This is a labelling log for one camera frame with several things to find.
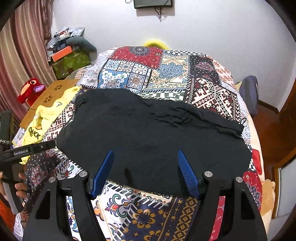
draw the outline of patchwork bedspread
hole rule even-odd
[[[79,74],[83,87],[80,93],[89,88],[125,88],[142,98],[183,101],[236,120],[244,125],[242,138],[252,151],[250,119],[245,103],[235,88],[230,72],[206,54],[119,47],[99,54],[96,63]],[[44,141],[55,139],[73,114],[74,104],[71,102],[47,131]],[[52,172],[59,180],[74,177],[81,171],[58,150],[50,150],[44,155],[46,161],[41,157],[31,157],[28,161],[29,192],[33,192],[47,176],[52,162],[59,162]],[[50,160],[50,156],[54,156],[55,160]],[[259,209],[262,201],[260,177],[264,180],[260,157],[259,162],[252,158],[243,180]],[[210,240],[218,237],[224,201],[225,197],[221,196]],[[192,197],[185,199],[147,193],[112,181],[106,182],[102,194],[92,204],[106,239],[126,241],[185,240],[199,208],[199,202]],[[67,209],[73,238],[81,240],[70,196],[67,197]]]

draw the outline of orange plush toy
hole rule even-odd
[[[19,103],[23,104],[25,101],[32,106],[32,104],[37,100],[37,98],[46,90],[45,85],[40,84],[38,79],[29,79],[21,90],[20,95],[17,100]]]

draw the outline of curtain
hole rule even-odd
[[[0,32],[0,112],[12,110],[18,122],[29,107],[17,101],[23,84],[30,78],[46,86],[56,80],[45,52],[52,4],[53,0],[26,0]]]

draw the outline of green storage box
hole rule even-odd
[[[90,64],[89,55],[84,50],[76,50],[51,64],[57,79],[64,79],[73,71]]]

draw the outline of silver screw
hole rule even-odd
[[[242,183],[243,179],[241,177],[236,177],[235,180],[238,182],[238,183]]]
[[[213,176],[213,173],[211,173],[210,171],[206,171],[205,176],[206,177],[211,177],[211,176]]]
[[[48,180],[49,180],[50,183],[53,183],[53,182],[55,182],[56,178],[55,177],[51,177]]]
[[[83,171],[83,172],[80,172],[79,173],[79,176],[81,176],[81,177],[85,177],[87,175],[87,172],[86,171]]]

